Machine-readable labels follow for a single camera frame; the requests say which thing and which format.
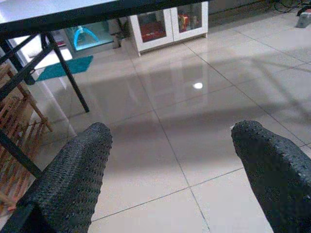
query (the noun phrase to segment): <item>red object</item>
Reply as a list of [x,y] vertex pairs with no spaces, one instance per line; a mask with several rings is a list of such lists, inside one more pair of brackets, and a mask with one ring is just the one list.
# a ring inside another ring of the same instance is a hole
[[165,37],[165,30],[161,21],[141,25],[140,31],[143,42]]
[[57,41],[56,43],[57,43],[58,47],[61,47],[61,46],[65,45],[64,41]]
[[186,14],[178,14],[178,19],[181,21],[181,28],[179,28],[179,31],[185,32],[187,30],[187,26],[190,22],[189,16]]

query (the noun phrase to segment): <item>table leg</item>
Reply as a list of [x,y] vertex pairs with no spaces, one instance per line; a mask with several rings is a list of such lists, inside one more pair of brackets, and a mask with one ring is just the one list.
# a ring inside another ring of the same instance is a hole
[[49,39],[49,42],[50,42],[50,43],[55,44],[55,46],[54,46],[54,51],[55,51],[55,53],[56,53],[56,55],[57,55],[57,57],[58,57],[58,59],[59,59],[59,61],[60,61],[60,64],[62,65],[62,67],[63,67],[65,73],[67,74],[67,76],[68,76],[68,78],[69,78],[69,81],[71,82],[71,85],[72,85],[74,91],[76,92],[76,94],[77,94],[77,96],[78,96],[78,98],[79,98],[81,104],[83,105],[83,108],[84,108],[85,112],[88,113],[88,112],[89,112],[88,105],[87,105],[86,101],[84,100],[84,97],[83,97],[83,95],[82,95],[82,93],[81,93],[81,91],[80,91],[80,89],[79,89],[79,87],[78,87],[76,81],[74,80],[74,77],[72,76],[72,73],[71,73],[71,71],[69,70],[68,65],[66,64],[66,61],[65,61],[65,59],[63,58],[63,55],[62,55],[62,53],[60,52],[60,50],[59,50],[59,48],[58,48],[58,46],[57,46],[57,43],[55,42],[55,40],[54,40],[54,38],[53,38],[53,36],[52,36],[51,33],[47,33],[46,36],[47,36],[47,38]]

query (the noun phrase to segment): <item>wooden slat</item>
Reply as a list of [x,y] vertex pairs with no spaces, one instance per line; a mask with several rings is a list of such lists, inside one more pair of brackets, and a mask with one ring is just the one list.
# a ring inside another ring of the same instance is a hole
[[[31,127],[31,130],[30,130],[30,132],[29,132],[29,134],[28,134],[28,137],[27,137],[27,140],[26,140],[26,143],[25,143],[25,147],[24,147],[24,153],[26,154],[26,155],[28,155],[29,154],[29,151],[30,151],[30,148],[31,148],[31,141],[32,141],[32,134],[33,134],[33,132],[34,132],[34,130],[35,130],[35,126],[36,125],[33,125],[32,127]],[[20,177],[19,177],[19,179],[18,179],[18,182],[17,182],[17,187],[16,187],[16,190],[15,190],[15,192],[14,192],[14,198],[17,198],[18,196],[19,196],[19,193],[20,193],[20,190],[21,190],[21,188],[22,188],[22,185],[23,185],[23,182],[24,182],[24,180],[25,180],[25,178],[26,178],[26,174],[27,174],[27,170],[24,168],[24,167],[21,167],[21,175],[20,175]]]
[[[37,154],[37,150],[39,148],[39,141],[40,141],[40,138],[41,138],[41,136],[42,136],[42,134],[44,132],[44,127],[45,127],[44,122],[41,122],[40,125],[38,126],[35,138],[33,140],[32,148],[30,149],[30,151],[28,153],[28,157],[31,160],[34,160],[35,155]],[[17,200],[20,199],[24,195],[24,193],[26,191],[26,188],[28,187],[28,182],[29,182],[29,178],[30,178],[30,172],[24,171],[22,176],[23,175],[26,175],[26,177],[25,177],[25,180],[23,181],[23,184],[22,184],[22,186],[20,188],[18,196],[16,197]]]
[[12,113],[15,112],[15,110],[18,108],[19,102],[20,102],[20,100],[16,98],[14,103],[13,103],[13,106],[11,108],[8,108],[9,112],[5,115],[5,117],[3,119],[1,119],[0,129],[3,129],[4,125],[10,119],[10,116],[12,115]]
[[24,98],[19,106],[17,107],[17,109],[15,110],[14,113],[12,113],[12,117],[9,120],[9,122],[7,123],[7,127],[6,127],[6,132],[7,132],[7,136],[10,138],[12,136],[13,130],[14,128],[17,127],[17,125],[19,124],[19,121],[21,120],[21,118],[23,117],[23,111],[26,109],[27,104],[28,104],[28,99]]
[[10,65],[9,64],[3,64],[0,66],[0,80],[3,79],[8,71],[10,71]]
[[[29,143],[31,141],[32,134],[33,134],[33,132],[35,130],[35,125],[36,125],[36,121],[34,121],[34,124],[31,126],[31,129],[30,129],[30,131],[28,133],[27,139],[26,139],[26,141],[24,142],[24,144],[22,146],[22,151],[25,154],[27,154]],[[15,167],[15,171],[14,171],[15,177],[10,179],[9,186],[5,189],[5,192],[4,192],[5,194],[8,194],[10,192],[10,190],[11,190],[11,188],[12,188],[12,186],[13,186],[13,184],[14,184],[16,179],[17,179],[17,183],[18,184],[21,182],[20,181],[21,177],[18,176],[17,173],[18,173],[18,171],[20,171],[19,174],[21,174],[23,169],[24,169],[24,167],[20,163],[17,163],[17,165]]]
[[0,200],[10,206],[15,205],[15,202],[12,199],[10,199],[7,195],[2,193],[1,191],[0,191]]
[[[7,71],[8,76],[12,79],[14,77],[14,74],[12,73],[11,70]],[[34,98],[31,96],[31,94],[26,91],[20,84],[17,85],[17,88],[19,89],[19,91],[21,92],[21,94],[24,97],[30,97],[30,105],[33,107],[33,109],[35,110],[35,112],[38,114],[38,116],[42,119],[45,120],[46,122],[46,126],[48,127],[48,129],[50,130],[50,132],[53,132],[53,128],[51,126],[51,124],[47,121],[47,118],[41,113],[41,111],[38,109],[38,107],[35,104],[35,100]]]
[[[17,110],[18,110],[18,101],[16,101],[14,103],[14,107],[12,107],[11,111],[9,111],[7,113],[7,115],[5,116],[3,122],[1,122],[1,124],[0,124],[0,128],[3,128],[3,125],[5,125],[7,120],[10,121],[12,118],[14,118],[14,115],[15,115]],[[9,137],[11,137],[14,129],[9,129],[9,130],[10,130],[10,136]],[[1,147],[1,149],[0,149],[0,169],[1,169],[1,164],[6,159],[6,157],[7,157],[6,156],[6,150],[3,147]]]
[[[18,125],[18,126],[16,127],[16,130],[15,130],[15,135],[14,135],[14,137],[13,137],[13,139],[12,139],[12,141],[13,141],[14,143],[16,143],[16,142],[18,141],[18,139],[19,139],[19,132],[20,132],[20,129],[21,129],[21,125]],[[6,159],[9,158],[8,154],[9,154],[9,153],[8,153],[8,151],[6,150],[6,151],[5,151],[5,155],[4,155],[4,157],[5,157],[4,160],[6,160]],[[12,166],[12,164],[13,164],[13,161],[14,161],[14,158],[13,158],[12,156],[10,156],[9,162],[7,163],[6,167],[4,167],[4,168],[1,170],[1,172],[3,172],[3,176],[2,176],[1,181],[0,181],[0,187],[2,187],[2,186],[4,185],[5,182],[7,182],[7,180],[8,180],[8,173],[9,173],[9,171],[10,171],[10,169],[11,169],[11,166]]]
[[[20,137],[20,140],[17,144],[18,147],[20,147],[24,141],[24,138],[25,138],[25,135],[26,135],[26,131],[29,127],[29,124],[27,124],[27,126],[24,128],[23,130],[23,133],[22,133],[22,136]],[[13,164],[13,172],[12,172],[12,176],[10,177],[9,181],[7,182],[7,187],[5,189],[5,193],[9,193],[15,180],[16,180],[16,174],[17,174],[17,171],[19,169],[19,166],[20,166],[20,163],[17,162],[16,159],[14,159],[14,164]]]
[[15,101],[15,99],[10,99],[6,104],[2,103],[2,104],[4,104],[4,106],[0,111],[0,121],[2,121],[4,113],[10,108],[10,106],[12,106],[14,101]]

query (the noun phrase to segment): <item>white floor tile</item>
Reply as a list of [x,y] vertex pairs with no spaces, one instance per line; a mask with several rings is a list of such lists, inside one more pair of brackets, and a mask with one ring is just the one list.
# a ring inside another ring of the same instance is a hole
[[141,57],[129,46],[129,54],[138,72],[195,56],[195,53],[182,43],[145,53]]
[[272,114],[309,101],[310,73],[311,66],[305,64],[239,84],[237,87]]
[[40,170],[44,170],[49,165],[61,148],[67,143],[67,139],[61,139],[46,145],[42,145],[35,157],[34,163]]
[[304,143],[311,142],[311,101],[275,112],[272,116]]
[[200,56],[234,84],[303,64],[257,41],[202,53]]
[[209,231],[191,192],[187,189],[92,222],[88,230],[88,233],[104,232],[208,233]]
[[157,113],[190,184],[242,167],[230,131],[230,126],[241,120],[257,120],[302,145],[235,87],[162,108]]
[[6,221],[10,218],[10,215],[0,217],[0,230],[4,227]]
[[213,233],[272,233],[244,169],[192,188]]
[[293,28],[259,39],[260,42],[304,62],[311,61],[311,27]]
[[228,46],[242,44],[252,39],[234,30],[222,30],[220,26],[210,28],[207,38],[195,38],[186,41],[188,46],[197,54],[211,52]]
[[310,65],[279,72],[238,88],[304,143],[311,142]]
[[243,24],[234,30],[250,37],[258,39],[281,31],[289,30],[294,27],[292,21],[281,16],[268,17],[251,23]]
[[300,149],[311,158],[311,148],[309,146],[303,146]]
[[[55,122],[70,117],[70,105],[72,94],[58,96],[47,100],[38,100],[36,105],[40,112],[48,118],[49,122]],[[32,121],[41,121],[36,112],[32,115]]]
[[109,128],[113,149],[93,220],[187,186],[155,113]]
[[68,137],[69,121],[67,119],[57,121],[51,124],[53,132],[50,132],[48,128],[43,133],[42,144],[48,144]]
[[[97,115],[105,124],[152,110],[133,67],[108,74],[104,71],[93,72],[89,75],[89,82],[80,87],[92,114]],[[73,115],[84,113],[74,95],[70,111]]]
[[181,102],[231,86],[199,57],[176,61],[138,73],[154,108]]
[[[295,12],[265,10],[221,18],[207,38],[141,57],[128,39],[119,49],[94,54],[89,69],[74,74],[90,107],[87,114],[67,77],[28,86],[53,121],[54,131],[44,134],[36,158],[41,169],[68,138],[92,123],[112,130],[113,147],[92,219],[111,216],[94,221],[89,232],[209,232],[188,189],[160,197],[187,187],[173,152],[191,185],[241,168],[230,131],[238,121],[257,120],[310,156],[311,27],[294,28]],[[194,89],[196,83],[202,89]],[[243,170],[193,191],[211,232],[272,232]]]

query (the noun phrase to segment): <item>wall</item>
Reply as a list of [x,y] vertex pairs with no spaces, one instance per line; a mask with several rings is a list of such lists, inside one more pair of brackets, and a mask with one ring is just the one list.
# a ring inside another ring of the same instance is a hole
[[260,0],[212,0],[209,2],[208,13],[216,13],[227,9],[247,5]]

